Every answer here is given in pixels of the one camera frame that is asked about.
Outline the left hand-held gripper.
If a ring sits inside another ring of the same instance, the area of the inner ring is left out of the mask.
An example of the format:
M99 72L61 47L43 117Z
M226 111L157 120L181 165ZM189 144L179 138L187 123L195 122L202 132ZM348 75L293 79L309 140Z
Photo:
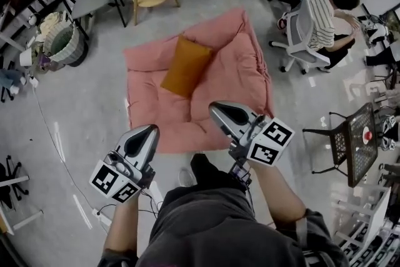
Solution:
M118 203L148 189L155 176L150 165L156 153L160 132L155 124L147 124L124 133L114 149L97 165L90 185L105 198Z

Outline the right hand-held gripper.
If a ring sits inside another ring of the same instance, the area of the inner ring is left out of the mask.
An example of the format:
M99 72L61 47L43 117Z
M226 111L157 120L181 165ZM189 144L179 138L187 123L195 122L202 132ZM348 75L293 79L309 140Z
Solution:
M244 168L247 161L275 166L295 134L280 119L258 114L241 103L212 102L209 114L222 132L231 138L228 153L235 164L229 173L242 184L251 183L251 175Z

